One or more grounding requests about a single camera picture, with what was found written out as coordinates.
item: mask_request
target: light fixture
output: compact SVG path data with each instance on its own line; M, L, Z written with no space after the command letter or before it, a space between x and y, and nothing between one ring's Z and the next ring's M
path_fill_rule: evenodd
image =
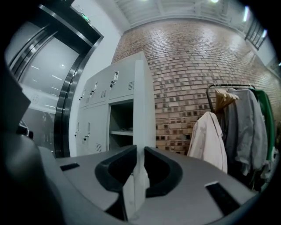
M265 29L265 30L263 31L262 38L265 38L266 35L267 35L267 30Z
M243 21L246 22L248 18L248 13L249 13L249 7L245 6L245 13L244 13L244 18Z
M39 69L39 68L37 68L37 67L35 67L35 66L31 66L31 67L36 68L36 69Z
M49 107L55 108L54 106L51 106L51 105L45 105L45 106L49 106Z
M62 80L61 78L58 78L57 76L54 76L54 75L52 75L52 77L57 78L57 79L59 79L59 80Z

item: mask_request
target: hanging clothes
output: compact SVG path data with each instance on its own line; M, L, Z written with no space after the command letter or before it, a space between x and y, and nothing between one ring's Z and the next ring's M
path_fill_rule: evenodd
M202 159L227 173L222 131L214 113L206 112L194 125L187 156Z
M265 126L267 129L267 160L272 161L275 143L275 128L271 104L267 94L263 90L251 89L251 91L258 98L259 105L264 116Z
M267 133L260 106L249 89L229 93L239 97L227 108L226 154L228 165L241 163L241 172L246 176L251 169L262 169L267 158Z

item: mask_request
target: brick wall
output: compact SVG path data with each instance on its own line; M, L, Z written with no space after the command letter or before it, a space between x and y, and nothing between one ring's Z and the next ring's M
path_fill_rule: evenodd
M186 153L192 128L209 110L211 83L251 83L281 120L281 82L234 31L198 20L153 22L127 31L112 62L144 51L154 79L157 146ZM211 97L215 102L214 88Z

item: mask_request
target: clothing rack pole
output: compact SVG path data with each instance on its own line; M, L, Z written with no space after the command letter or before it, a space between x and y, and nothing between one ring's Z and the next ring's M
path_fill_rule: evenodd
M211 101L211 98L209 96L209 88L211 87L227 87L227 86L238 86L238 87L253 87L255 89L255 86L251 85L251 84L239 84L239 83L213 83L211 85L209 85L207 87L207 90L206 90L206 95L207 95L207 99L208 99L208 102L209 102L209 105L210 105L210 109L211 109L211 112L214 113L214 108L213 108L213 105L212 105L212 101Z

